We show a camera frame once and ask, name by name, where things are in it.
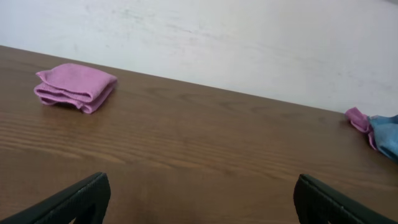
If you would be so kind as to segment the purple cloth under pile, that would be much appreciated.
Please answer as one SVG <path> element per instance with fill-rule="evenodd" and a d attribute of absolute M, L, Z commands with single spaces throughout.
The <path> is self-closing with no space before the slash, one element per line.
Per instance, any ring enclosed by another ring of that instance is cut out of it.
<path fill-rule="evenodd" d="M 374 139 L 374 130 L 369 122 L 369 116 L 360 112 L 357 107 L 350 108 L 345 112 L 345 116 L 348 121 L 354 126 L 358 131 L 365 134 L 368 137 L 369 145 L 377 151 L 376 142 Z"/>

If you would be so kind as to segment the blue microfiber cloth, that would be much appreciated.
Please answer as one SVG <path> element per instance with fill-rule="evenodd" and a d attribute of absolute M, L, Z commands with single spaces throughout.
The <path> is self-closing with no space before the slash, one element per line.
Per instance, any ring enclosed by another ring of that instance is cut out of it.
<path fill-rule="evenodd" d="M 371 116 L 368 120 L 373 129 L 378 151 L 397 163 L 397 115 Z"/>

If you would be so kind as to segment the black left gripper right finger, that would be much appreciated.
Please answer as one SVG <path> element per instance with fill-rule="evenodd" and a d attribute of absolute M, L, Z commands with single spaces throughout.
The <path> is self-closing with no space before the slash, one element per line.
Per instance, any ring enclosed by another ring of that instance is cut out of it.
<path fill-rule="evenodd" d="M 298 177 L 294 205 L 301 224 L 397 224 L 308 174 Z"/>

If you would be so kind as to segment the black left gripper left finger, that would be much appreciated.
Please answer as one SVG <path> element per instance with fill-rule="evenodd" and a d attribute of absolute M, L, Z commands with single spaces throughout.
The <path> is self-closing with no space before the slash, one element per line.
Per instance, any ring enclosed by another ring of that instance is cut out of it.
<path fill-rule="evenodd" d="M 106 173 L 97 172 L 1 220 L 1 224 L 102 224 L 110 197 Z"/>

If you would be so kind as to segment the purple microfiber cloth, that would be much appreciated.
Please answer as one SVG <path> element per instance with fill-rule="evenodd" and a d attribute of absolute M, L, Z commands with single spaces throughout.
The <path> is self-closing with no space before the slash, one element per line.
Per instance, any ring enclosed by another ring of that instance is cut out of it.
<path fill-rule="evenodd" d="M 86 114 L 94 113 L 118 82 L 114 75 L 74 63 L 37 72 L 37 76 L 42 82 L 34 93 L 43 104 L 68 103 Z"/>

